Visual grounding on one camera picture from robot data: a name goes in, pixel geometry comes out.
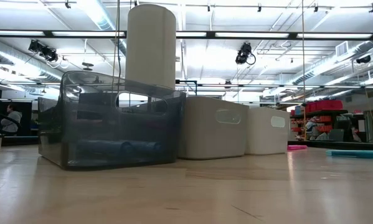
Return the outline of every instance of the clear plastic storage bin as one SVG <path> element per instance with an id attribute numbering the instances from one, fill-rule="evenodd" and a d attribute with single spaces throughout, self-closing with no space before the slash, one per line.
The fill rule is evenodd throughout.
<path id="1" fill-rule="evenodd" d="M 67 72 L 39 98 L 39 153 L 64 169 L 174 162 L 186 95 L 93 72 Z"/>

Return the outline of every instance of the person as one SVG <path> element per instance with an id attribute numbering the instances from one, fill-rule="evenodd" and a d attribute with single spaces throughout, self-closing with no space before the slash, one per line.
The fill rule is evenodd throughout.
<path id="1" fill-rule="evenodd" d="M 318 132 L 318 124 L 316 124 L 316 120 L 318 118 L 316 116 L 313 116 L 305 125 L 305 128 L 306 128 L 306 135 L 307 139 L 309 140 L 315 140 L 316 137 L 319 136 L 319 132 Z"/>
<path id="2" fill-rule="evenodd" d="M 15 105 L 13 104 L 8 105 L 6 108 L 6 112 L 8 113 L 9 118 L 12 118 L 13 120 L 20 123 L 20 120 L 22 119 L 22 113 L 17 111 L 17 108 Z M 5 118 L 2 119 L 1 125 L 2 125 L 3 131 L 7 131 L 11 133 L 17 132 L 17 129 L 18 129 L 17 125 L 8 119 L 5 119 Z"/>

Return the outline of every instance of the ventilation grille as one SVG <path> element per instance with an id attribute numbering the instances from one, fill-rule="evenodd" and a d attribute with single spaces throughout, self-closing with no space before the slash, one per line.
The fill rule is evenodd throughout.
<path id="1" fill-rule="evenodd" d="M 336 46 L 337 57 L 343 56 L 348 53 L 348 41 L 345 41 Z"/>
<path id="2" fill-rule="evenodd" d="M 373 98 L 373 91 L 367 92 L 367 97 L 368 98 Z"/>

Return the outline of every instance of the bin handle cutout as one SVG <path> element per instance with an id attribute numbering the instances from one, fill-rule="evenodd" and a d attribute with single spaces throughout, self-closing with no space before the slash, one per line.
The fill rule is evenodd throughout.
<path id="1" fill-rule="evenodd" d="M 286 120 L 282 117 L 272 116 L 271 125 L 275 128 L 284 128 L 286 126 Z"/>
<path id="2" fill-rule="evenodd" d="M 236 111 L 227 110 L 227 109 L 218 109 L 215 112 L 215 120 L 219 123 L 225 124 L 239 124 L 242 119 Z"/>

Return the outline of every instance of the woman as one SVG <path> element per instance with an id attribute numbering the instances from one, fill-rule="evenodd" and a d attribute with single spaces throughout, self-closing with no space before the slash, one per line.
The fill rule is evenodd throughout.
<path id="1" fill-rule="evenodd" d="M 8 114 L 9 118 L 12 118 L 13 120 L 20 123 L 20 120 L 22 119 L 22 113 L 17 111 L 15 105 L 12 105 L 12 104 L 8 105 L 6 108 L 6 112 L 9 113 Z M 11 132 L 11 133 L 17 132 L 17 129 L 18 129 L 17 125 L 8 119 L 5 119 L 5 118 L 2 119 L 1 125 L 2 125 L 2 130 L 4 131 Z"/>

